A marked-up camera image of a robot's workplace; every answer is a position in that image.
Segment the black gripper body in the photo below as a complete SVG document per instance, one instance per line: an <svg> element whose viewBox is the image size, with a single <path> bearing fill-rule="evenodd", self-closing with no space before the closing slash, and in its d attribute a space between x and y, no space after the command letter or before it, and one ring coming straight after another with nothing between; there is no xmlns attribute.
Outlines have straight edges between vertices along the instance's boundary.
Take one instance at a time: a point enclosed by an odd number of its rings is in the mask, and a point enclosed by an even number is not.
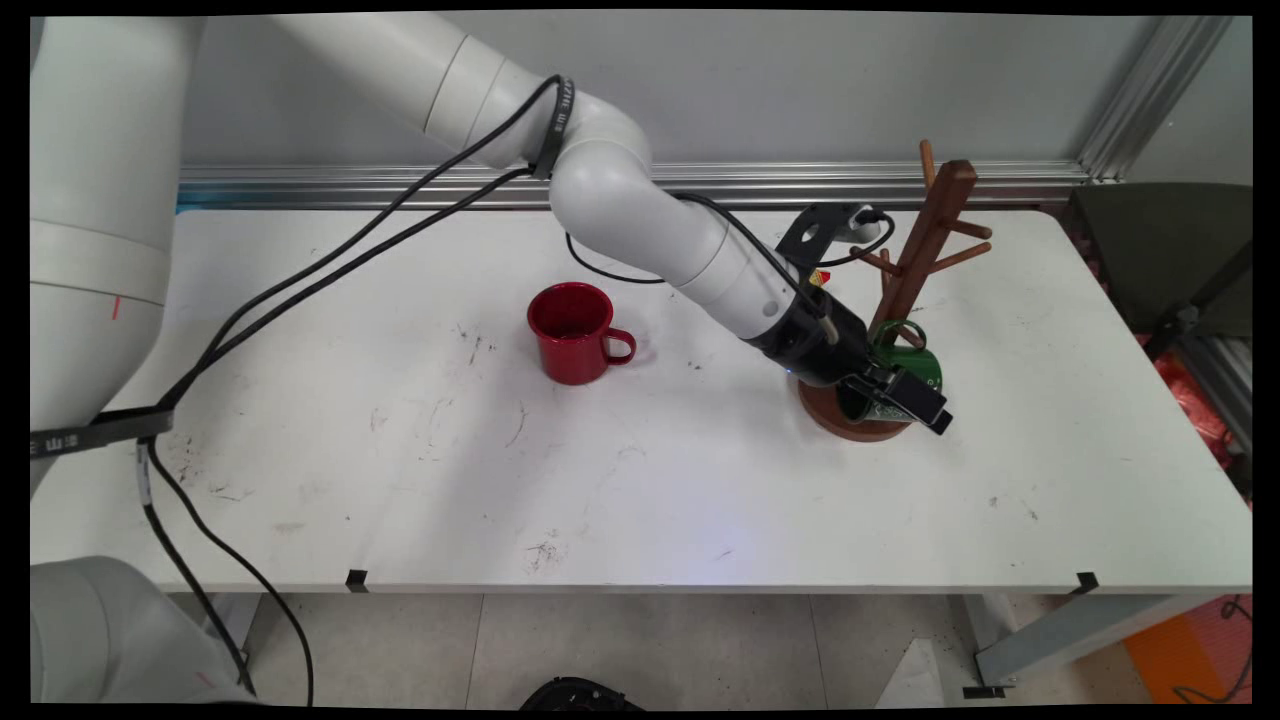
<svg viewBox="0 0 1280 720"><path fill-rule="evenodd" d="M836 329L836 342L829 342L817 316L796 300L768 332L746 343L808 386L829 387L851 375L867 374L876 359L863 319L823 288L812 288L806 296L826 311Z"/></svg>

